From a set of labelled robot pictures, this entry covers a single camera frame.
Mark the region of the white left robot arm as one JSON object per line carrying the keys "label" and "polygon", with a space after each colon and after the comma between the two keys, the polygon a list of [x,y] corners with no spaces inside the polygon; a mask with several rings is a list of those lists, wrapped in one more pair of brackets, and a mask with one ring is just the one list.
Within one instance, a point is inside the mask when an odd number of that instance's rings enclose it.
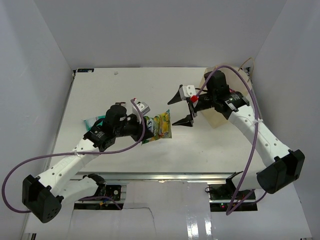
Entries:
{"label": "white left robot arm", "polygon": [[87,196],[99,200],[105,196],[104,179],[95,173],[67,186],[69,180],[90,161],[111,147],[116,138],[130,136],[139,143],[152,137],[145,114],[150,108],[145,102],[133,100],[132,114],[114,104],[105,116],[96,120],[74,149],[48,170],[22,182],[22,203],[42,222],[48,223],[68,201]]}

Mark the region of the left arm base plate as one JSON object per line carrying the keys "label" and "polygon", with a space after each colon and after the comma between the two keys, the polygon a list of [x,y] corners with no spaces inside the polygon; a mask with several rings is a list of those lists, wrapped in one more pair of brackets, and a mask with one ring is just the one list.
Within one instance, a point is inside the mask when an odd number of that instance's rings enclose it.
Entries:
{"label": "left arm base plate", "polygon": [[121,211],[124,205],[121,200],[121,191],[121,185],[102,185],[94,195],[77,201],[73,208],[75,210]]}

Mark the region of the green yellow Fox's candy bag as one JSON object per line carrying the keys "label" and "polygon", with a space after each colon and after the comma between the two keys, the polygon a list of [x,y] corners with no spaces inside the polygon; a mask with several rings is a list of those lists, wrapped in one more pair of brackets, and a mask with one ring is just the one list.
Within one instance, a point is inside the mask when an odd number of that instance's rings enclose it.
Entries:
{"label": "green yellow Fox's candy bag", "polygon": [[172,138],[171,113],[169,109],[154,117],[145,116],[144,119],[146,120],[146,129],[152,133],[152,136],[143,139],[142,144]]}

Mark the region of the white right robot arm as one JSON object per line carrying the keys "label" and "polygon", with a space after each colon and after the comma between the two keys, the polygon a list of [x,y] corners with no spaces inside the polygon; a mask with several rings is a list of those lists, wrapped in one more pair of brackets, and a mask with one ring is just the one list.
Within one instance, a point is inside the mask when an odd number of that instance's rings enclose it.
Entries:
{"label": "white right robot arm", "polygon": [[235,172],[220,189],[236,200],[246,190],[262,189],[274,194],[296,181],[305,161],[302,151],[291,150],[282,143],[255,114],[252,103],[241,92],[230,90],[222,71],[208,72],[204,79],[204,91],[196,90],[193,85],[180,85],[168,102],[168,105],[181,101],[188,104],[189,114],[174,125],[192,127],[197,112],[214,109],[242,132],[265,166],[258,172]]}

